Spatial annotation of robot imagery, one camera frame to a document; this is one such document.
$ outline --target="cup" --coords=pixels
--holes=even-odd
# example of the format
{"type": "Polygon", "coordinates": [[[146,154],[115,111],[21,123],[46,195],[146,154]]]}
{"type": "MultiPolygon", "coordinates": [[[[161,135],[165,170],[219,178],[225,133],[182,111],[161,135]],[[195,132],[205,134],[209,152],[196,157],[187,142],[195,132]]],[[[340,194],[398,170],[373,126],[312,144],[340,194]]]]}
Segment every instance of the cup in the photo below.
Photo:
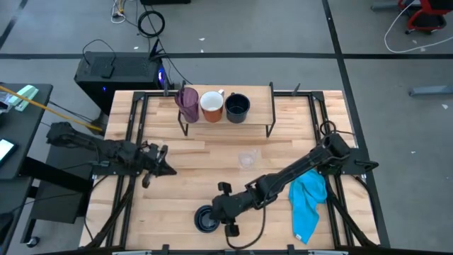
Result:
{"type": "Polygon", "coordinates": [[[250,109],[250,101],[243,94],[231,93],[225,100],[226,118],[232,123],[242,123],[250,109]]]}
{"type": "Polygon", "coordinates": [[[176,92],[175,102],[179,111],[184,115],[188,123],[197,122],[198,115],[198,92],[192,88],[182,88],[176,92]]]}
{"type": "Polygon", "coordinates": [[[204,93],[200,98],[200,105],[207,121],[211,123],[219,121],[224,107],[224,90],[204,93]]]}

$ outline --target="blue cloth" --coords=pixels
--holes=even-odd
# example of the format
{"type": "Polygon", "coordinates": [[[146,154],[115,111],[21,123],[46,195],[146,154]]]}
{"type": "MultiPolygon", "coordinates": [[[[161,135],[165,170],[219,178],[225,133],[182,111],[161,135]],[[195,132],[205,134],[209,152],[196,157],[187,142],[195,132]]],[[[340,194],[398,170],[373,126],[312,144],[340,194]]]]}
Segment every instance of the blue cloth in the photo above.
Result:
{"type": "Polygon", "coordinates": [[[296,178],[289,187],[292,204],[292,231],[297,239],[307,244],[319,221],[318,203],[327,198],[324,177],[314,169],[296,178]]]}

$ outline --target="wooden table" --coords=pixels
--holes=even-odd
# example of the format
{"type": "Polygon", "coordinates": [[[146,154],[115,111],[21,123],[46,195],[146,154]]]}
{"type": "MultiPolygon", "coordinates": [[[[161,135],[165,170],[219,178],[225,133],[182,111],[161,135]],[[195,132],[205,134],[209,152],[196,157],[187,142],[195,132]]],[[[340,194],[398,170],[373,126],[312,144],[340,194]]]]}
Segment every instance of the wooden table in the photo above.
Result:
{"type": "MultiPolygon", "coordinates": [[[[116,92],[106,139],[125,138],[132,95],[133,91],[116,92]]],[[[329,120],[339,130],[351,131],[342,91],[324,91],[324,97],[329,120]]],[[[176,120],[178,108],[173,97],[151,98],[143,139],[159,145],[167,144],[167,162],[178,174],[153,178],[148,189],[142,188],[143,175],[137,178],[127,249],[161,249],[163,244],[170,244],[170,249],[228,249],[223,227],[211,234],[203,234],[193,224],[195,211],[201,205],[210,204],[211,199],[220,194],[217,183],[229,182],[234,193],[242,192],[244,184],[262,174],[278,172],[315,146],[306,99],[275,97],[275,108],[277,122],[267,139],[262,127],[233,124],[194,125],[185,137],[176,120]],[[240,170],[238,154],[252,149],[258,150],[254,167],[240,170]]],[[[137,139],[140,109],[141,103],[137,107],[132,141],[137,139]]],[[[351,147],[355,146],[352,135],[342,136],[351,147]]],[[[368,238],[379,243],[366,190],[351,176],[341,178],[351,217],[368,238]]],[[[116,176],[108,177],[91,196],[86,217],[92,233],[97,233],[110,216],[116,182],[116,176]]],[[[307,245],[293,236],[288,191],[289,185],[268,206],[264,234],[250,249],[286,249],[288,244],[294,244],[296,249],[332,249],[326,205],[317,207],[320,220],[307,245]]],[[[262,211],[249,210],[239,215],[236,220],[241,235],[231,238],[231,243],[240,246],[253,240],[260,231],[262,214],[262,211]]],[[[338,213],[337,220],[340,239],[342,244],[346,244],[338,213]]],[[[114,244],[118,244],[121,224],[122,218],[117,221],[114,244]]],[[[84,230],[80,245],[88,242],[89,237],[84,230]]]]}

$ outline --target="purple plastic cup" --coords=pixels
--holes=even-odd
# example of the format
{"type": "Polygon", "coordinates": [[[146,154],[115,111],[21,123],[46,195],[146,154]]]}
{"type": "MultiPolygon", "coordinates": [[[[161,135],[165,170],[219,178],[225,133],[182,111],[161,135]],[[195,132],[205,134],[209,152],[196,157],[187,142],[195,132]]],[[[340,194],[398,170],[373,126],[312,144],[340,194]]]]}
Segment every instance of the purple plastic cup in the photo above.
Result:
{"type": "Polygon", "coordinates": [[[179,111],[188,123],[197,122],[198,118],[198,92],[192,88],[182,88],[176,92],[175,102],[179,111]]]}

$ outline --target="concrete floor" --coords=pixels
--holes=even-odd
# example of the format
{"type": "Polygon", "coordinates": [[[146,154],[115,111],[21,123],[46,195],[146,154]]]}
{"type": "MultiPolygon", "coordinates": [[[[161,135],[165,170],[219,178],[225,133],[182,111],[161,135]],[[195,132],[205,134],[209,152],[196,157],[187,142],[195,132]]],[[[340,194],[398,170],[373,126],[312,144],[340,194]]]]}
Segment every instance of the concrete floor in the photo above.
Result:
{"type": "MultiPolygon", "coordinates": [[[[20,0],[0,1],[0,31],[15,15],[20,0]]],[[[146,52],[147,41],[129,24],[112,24],[111,0],[29,1],[0,49],[5,54],[81,53],[89,41],[100,38],[114,50],[146,52]]],[[[397,12],[373,13],[371,0],[330,0],[343,53],[389,54],[384,34],[397,12]]],[[[161,35],[168,52],[311,52],[334,53],[321,1],[317,0],[193,0],[188,5],[155,6],[166,19],[161,35]]],[[[134,20],[135,2],[126,3],[126,15],[134,20]]],[[[395,50],[433,43],[453,34],[453,25],[432,36],[404,35],[405,18],[389,35],[395,50]]],[[[447,16],[453,22],[453,15],[447,16]]],[[[90,50],[108,51],[102,45],[90,50]]],[[[411,54],[451,54],[453,41],[411,54]]],[[[51,83],[51,99],[73,111],[94,118],[98,108],[74,83],[78,59],[0,59],[0,80],[14,83],[51,83]]],[[[343,90],[336,59],[209,58],[174,59],[174,64],[193,83],[267,84],[276,89],[343,90]]],[[[451,84],[453,59],[345,61],[352,92],[374,171],[387,232],[392,247],[453,251],[453,174],[450,158],[453,124],[451,96],[410,98],[412,86],[451,84]],[[444,109],[442,104],[450,106],[444,109]]],[[[170,71],[175,82],[182,79],[170,71]]],[[[46,113],[43,122],[60,119],[46,113]]],[[[30,156],[45,161],[49,147],[41,125],[30,156]]],[[[25,222],[24,210],[21,224],[25,222]]],[[[18,227],[9,254],[74,249],[83,221],[75,225],[39,222],[35,235],[42,241],[34,249],[18,243],[18,227]]]]}

